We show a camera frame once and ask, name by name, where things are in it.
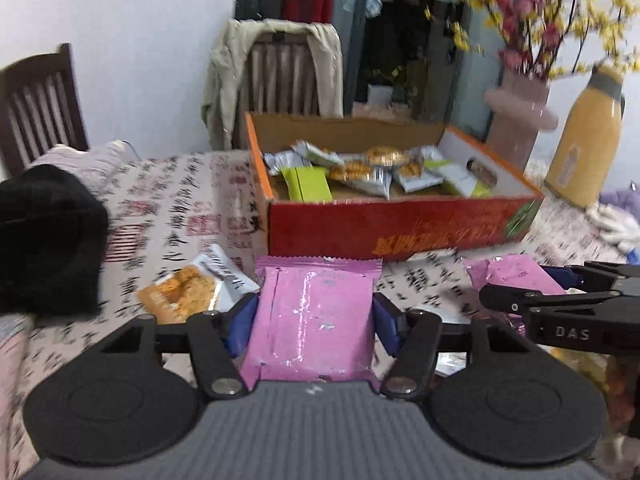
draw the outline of table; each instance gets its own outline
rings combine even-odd
[[[19,478],[37,461],[22,424],[21,406],[27,394],[83,349],[142,313],[135,294],[139,288],[186,265],[214,242],[252,275],[255,255],[266,248],[263,233],[256,230],[253,181],[248,155],[240,151],[140,160],[118,170],[101,195],[111,215],[101,278],[102,313],[91,322],[31,334],[12,420],[10,478]],[[615,248],[597,237],[580,211],[547,196],[523,242],[484,250],[435,251],[387,264],[377,289],[399,308],[422,306],[445,322],[468,322],[467,316],[481,315],[482,307],[462,259],[509,253],[529,253],[553,266],[623,261]],[[380,377],[391,362],[376,344],[375,373]],[[165,367],[193,384],[187,356],[171,355]]]

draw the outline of chair backrest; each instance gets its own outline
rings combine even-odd
[[[54,144],[88,149],[68,43],[0,71],[0,152],[8,174]]]
[[[245,112],[319,115],[316,68],[306,37],[275,32],[255,41],[238,90],[234,148],[247,148]]]

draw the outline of pink vase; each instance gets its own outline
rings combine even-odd
[[[498,89],[485,92],[494,111],[486,145],[524,171],[540,130],[555,130],[558,117],[546,108],[549,88],[538,79],[505,70]]]

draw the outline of red cardboard box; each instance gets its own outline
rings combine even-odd
[[[276,114],[247,114],[246,122],[262,228],[269,254],[276,256],[404,260],[434,249],[520,241],[542,203],[540,190],[483,144],[441,124]],[[431,189],[405,194],[393,183],[391,199],[385,200],[330,182],[332,202],[292,203],[284,180],[268,175],[262,154],[300,139],[338,153],[434,144],[446,158],[466,167],[475,161],[488,170],[496,182],[494,196],[443,196]]]

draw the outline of metal screw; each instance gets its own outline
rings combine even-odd
[[[409,377],[391,377],[385,381],[386,389],[393,394],[410,394],[418,385]]]
[[[235,395],[242,390],[242,384],[232,377],[220,377],[211,383],[211,389],[219,395]]]

